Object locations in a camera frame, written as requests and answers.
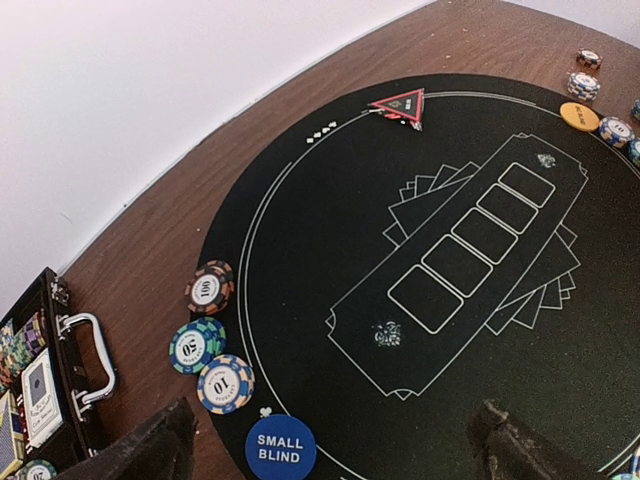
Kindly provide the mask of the green fifty chip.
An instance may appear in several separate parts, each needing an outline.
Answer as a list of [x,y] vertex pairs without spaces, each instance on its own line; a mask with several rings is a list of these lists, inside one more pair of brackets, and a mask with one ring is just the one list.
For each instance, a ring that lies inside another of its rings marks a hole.
[[227,344],[226,329],[214,317],[204,316],[180,327],[169,343],[169,359],[181,374],[198,374]]

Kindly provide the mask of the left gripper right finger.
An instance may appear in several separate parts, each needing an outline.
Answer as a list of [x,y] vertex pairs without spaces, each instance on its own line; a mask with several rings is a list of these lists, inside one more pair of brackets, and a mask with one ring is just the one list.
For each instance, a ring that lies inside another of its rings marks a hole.
[[495,400],[485,399],[467,436],[476,479],[593,479],[595,471],[531,429]]

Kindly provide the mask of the orange big blind button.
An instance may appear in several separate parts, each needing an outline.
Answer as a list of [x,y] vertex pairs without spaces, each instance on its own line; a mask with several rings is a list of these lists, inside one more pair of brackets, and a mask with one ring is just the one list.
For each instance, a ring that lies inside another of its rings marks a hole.
[[589,107],[576,102],[565,102],[560,106],[561,118],[572,128],[593,132],[599,129],[600,118]]

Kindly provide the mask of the blue small blind button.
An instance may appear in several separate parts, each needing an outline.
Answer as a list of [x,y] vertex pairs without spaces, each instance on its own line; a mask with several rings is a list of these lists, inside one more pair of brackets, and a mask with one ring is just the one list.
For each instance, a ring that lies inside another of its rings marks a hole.
[[317,443],[310,428],[298,418],[272,414],[250,429],[245,458],[258,479],[302,480],[316,464]]

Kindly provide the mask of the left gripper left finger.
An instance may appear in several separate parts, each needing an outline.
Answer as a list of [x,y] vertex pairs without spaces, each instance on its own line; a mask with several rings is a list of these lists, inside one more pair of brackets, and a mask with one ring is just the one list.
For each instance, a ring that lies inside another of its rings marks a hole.
[[197,421],[187,399],[175,400],[59,479],[190,479]]

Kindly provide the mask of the red triangle marker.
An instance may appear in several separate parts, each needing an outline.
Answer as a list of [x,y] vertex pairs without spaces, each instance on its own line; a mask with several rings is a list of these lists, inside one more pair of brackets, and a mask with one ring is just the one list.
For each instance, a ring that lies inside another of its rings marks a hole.
[[424,95],[424,89],[419,88],[371,102],[367,107],[370,113],[377,113],[386,119],[399,121],[416,131],[421,131],[423,129]]

